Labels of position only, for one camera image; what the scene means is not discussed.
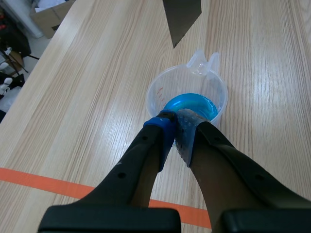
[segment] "wood grain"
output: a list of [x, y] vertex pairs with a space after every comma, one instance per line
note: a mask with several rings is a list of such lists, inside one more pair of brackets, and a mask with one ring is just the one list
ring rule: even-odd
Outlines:
[[[162, 1], [76, 1], [0, 124], [0, 166], [96, 186], [149, 118], [152, 79], [202, 49], [221, 54], [221, 131], [311, 199], [310, 10], [304, 0], [203, 0], [173, 49]], [[35, 232], [48, 206], [74, 201], [11, 183], [0, 190], [1, 232]], [[206, 208], [175, 148], [152, 198]]]

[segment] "plastic measuring cup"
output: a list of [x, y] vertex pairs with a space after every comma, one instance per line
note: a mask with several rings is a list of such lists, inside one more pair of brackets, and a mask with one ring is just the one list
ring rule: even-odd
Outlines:
[[155, 117], [176, 96], [186, 93], [202, 95], [213, 102], [217, 115], [211, 123], [219, 127], [220, 117], [228, 101], [228, 89], [218, 74], [219, 53], [209, 62], [198, 50], [187, 64], [171, 67], [160, 73], [150, 84], [146, 95], [149, 115]]

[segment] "measuring cup handle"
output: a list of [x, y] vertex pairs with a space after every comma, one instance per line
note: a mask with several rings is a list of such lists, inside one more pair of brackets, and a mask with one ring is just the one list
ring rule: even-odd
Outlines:
[[219, 53], [213, 53], [209, 62], [207, 62], [204, 52], [202, 50], [198, 50], [186, 66], [189, 68], [191, 73], [197, 75], [206, 75], [210, 70], [218, 73]]
[[215, 73], [218, 73], [219, 70], [219, 53], [215, 52], [211, 55], [209, 62], [208, 62], [208, 66], [209, 66], [209, 70], [214, 71]]

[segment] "orange tape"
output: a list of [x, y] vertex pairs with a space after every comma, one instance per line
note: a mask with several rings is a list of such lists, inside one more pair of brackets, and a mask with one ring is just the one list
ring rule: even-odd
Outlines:
[[[0, 180], [78, 199], [83, 198], [94, 189], [94, 187], [83, 184], [38, 176], [7, 168], [0, 168]], [[183, 223], [211, 228], [207, 210], [159, 200], [150, 200], [149, 206], [176, 209]]]

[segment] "black blade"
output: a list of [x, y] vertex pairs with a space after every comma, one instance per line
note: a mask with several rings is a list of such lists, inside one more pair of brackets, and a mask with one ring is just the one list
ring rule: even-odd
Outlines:
[[175, 48], [201, 14], [201, 0], [163, 0], [163, 4]]

